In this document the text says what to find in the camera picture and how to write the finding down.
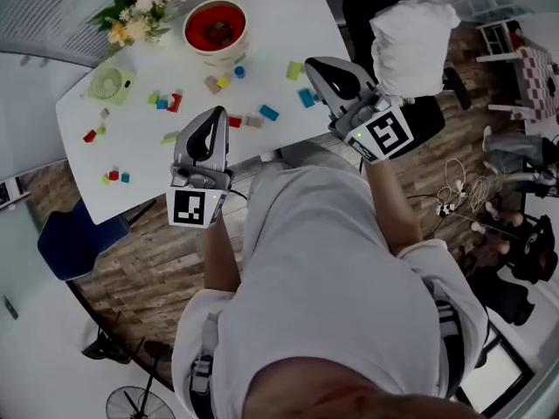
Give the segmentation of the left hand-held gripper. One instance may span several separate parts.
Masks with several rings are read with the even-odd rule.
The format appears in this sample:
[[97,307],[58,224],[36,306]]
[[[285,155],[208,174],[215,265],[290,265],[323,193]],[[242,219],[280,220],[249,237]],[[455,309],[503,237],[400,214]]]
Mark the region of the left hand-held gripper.
[[210,169],[173,165],[167,190],[169,224],[209,228],[221,214],[231,190],[233,173],[226,169],[229,151],[229,117],[215,106],[194,118],[176,137],[175,163],[204,162]]

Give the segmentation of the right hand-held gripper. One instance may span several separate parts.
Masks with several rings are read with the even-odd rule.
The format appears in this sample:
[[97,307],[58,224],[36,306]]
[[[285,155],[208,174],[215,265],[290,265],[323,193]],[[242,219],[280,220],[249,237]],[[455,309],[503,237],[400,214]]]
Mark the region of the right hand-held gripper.
[[308,58],[305,72],[330,109],[330,132],[366,162],[384,161],[413,142],[411,129],[398,105],[378,95],[359,100],[376,86],[360,65],[340,58]]

